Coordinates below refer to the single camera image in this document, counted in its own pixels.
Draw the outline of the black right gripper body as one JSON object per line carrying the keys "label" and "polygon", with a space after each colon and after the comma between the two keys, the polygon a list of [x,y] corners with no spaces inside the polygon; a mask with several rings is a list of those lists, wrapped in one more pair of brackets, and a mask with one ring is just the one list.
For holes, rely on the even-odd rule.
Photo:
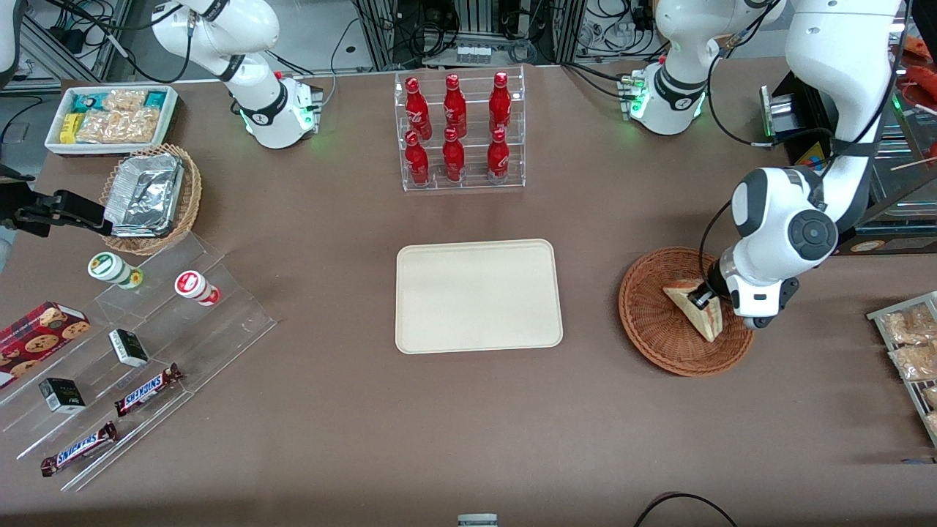
{"label": "black right gripper body", "polygon": [[22,174],[7,165],[1,165],[1,221],[10,223],[21,208],[33,206],[36,203],[36,193],[30,184],[36,180],[34,176]]}

